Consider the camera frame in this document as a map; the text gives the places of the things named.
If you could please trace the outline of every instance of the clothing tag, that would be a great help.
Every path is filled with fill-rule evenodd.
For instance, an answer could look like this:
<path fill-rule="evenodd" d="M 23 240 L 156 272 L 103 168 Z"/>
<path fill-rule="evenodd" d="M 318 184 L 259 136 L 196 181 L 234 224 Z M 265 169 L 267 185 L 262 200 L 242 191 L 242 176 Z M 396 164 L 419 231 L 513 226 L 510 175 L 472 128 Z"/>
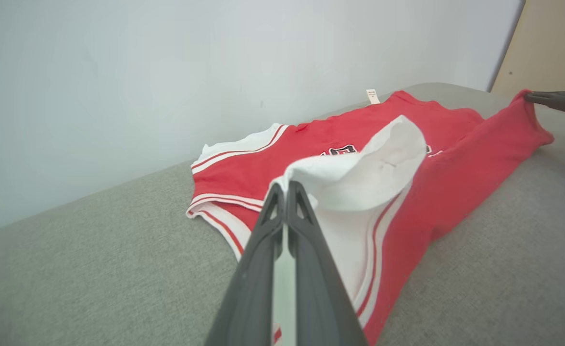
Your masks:
<path fill-rule="evenodd" d="M 368 90 L 366 90 L 366 93 L 368 93 L 368 100 L 370 100 L 371 105 L 376 105 L 377 103 L 381 103 L 381 101 L 378 100 L 376 90 L 374 90 L 373 88 L 369 88 Z"/>

